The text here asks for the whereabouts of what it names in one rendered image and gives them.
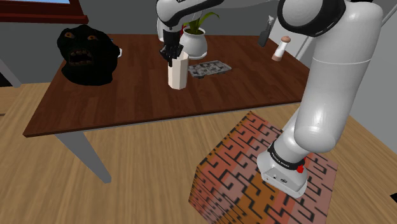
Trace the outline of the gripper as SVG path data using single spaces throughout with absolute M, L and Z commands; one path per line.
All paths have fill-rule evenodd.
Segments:
M 168 66 L 172 67 L 172 59 L 177 59 L 183 51 L 183 45 L 179 44 L 180 32 L 163 30 L 164 47 L 160 50 L 161 56 L 167 61 Z

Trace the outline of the tall cream cup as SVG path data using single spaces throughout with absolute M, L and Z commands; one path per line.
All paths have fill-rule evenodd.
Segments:
M 168 66 L 168 85 L 176 90 L 186 87 L 188 76 L 188 59 L 186 52 L 181 52 L 177 59 L 172 59 L 172 66 Z

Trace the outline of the white potted green plant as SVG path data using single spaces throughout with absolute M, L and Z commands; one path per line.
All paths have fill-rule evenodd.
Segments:
M 214 12 L 208 12 L 204 16 L 198 17 L 196 20 L 183 24 L 180 44 L 183 45 L 183 51 L 189 55 L 191 60 L 200 60 L 207 55 L 207 41 L 205 38 L 205 30 L 201 28 L 205 19 L 211 15 L 219 15 Z

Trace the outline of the grey ice cube tray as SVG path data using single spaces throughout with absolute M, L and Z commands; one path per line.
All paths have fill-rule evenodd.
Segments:
M 203 62 L 192 66 L 188 66 L 188 72 L 194 78 L 199 78 L 199 79 L 212 74 L 224 74 L 227 71 L 230 71 L 231 69 L 232 68 L 229 65 L 219 60 L 213 60 L 209 62 Z

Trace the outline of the brown wooden table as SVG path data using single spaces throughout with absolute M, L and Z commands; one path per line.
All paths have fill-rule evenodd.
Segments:
M 188 78 L 182 90 L 167 83 L 167 65 L 154 34 L 117 34 L 123 50 L 110 84 L 84 87 L 57 73 L 50 84 L 22 90 L 27 104 L 12 105 L 0 124 L 0 158 L 30 137 L 55 135 L 99 179 L 111 176 L 85 137 L 101 128 L 300 102 L 309 70 L 275 41 L 260 47 L 255 36 L 207 37 L 207 60 L 231 67 L 225 74 Z

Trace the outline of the dark spray bottle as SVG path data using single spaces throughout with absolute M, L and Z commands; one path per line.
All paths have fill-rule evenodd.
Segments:
M 261 31 L 259 38 L 258 38 L 258 45 L 260 47 L 264 47 L 266 45 L 268 38 L 270 36 L 271 30 L 272 30 L 273 23 L 274 23 L 274 17 L 269 15 L 266 27 L 263 31 Z

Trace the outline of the white brown pepper mill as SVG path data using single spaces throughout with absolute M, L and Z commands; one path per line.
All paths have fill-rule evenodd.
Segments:
M 283 36 L 281 38 L 281 42 L 280 42 L 279 46 L 277 47 L 277 49 L 275 50 L 275 52 L 272 56 L 272 60 L 277 61 L 277 62 L 282 60 L 282 56 L 283 56 L 284 52 L 286 51 L 286 47 L 290 41 L 291 41 L 291 38 L 289 36 Z

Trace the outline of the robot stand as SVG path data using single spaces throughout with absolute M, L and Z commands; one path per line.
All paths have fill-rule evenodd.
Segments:
M 249 112 L 198 164 L 188 201 L 209 224 L 326 224 L 337 163 L 309 154 L 307 189 L 290 197 L 264 182 L 256 165 L 280 134 Z

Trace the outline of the window with red-brown frame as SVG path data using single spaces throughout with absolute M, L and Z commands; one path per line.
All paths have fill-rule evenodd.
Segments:
M 88 24 L 79 0 L 0 0 L 0 22 Z

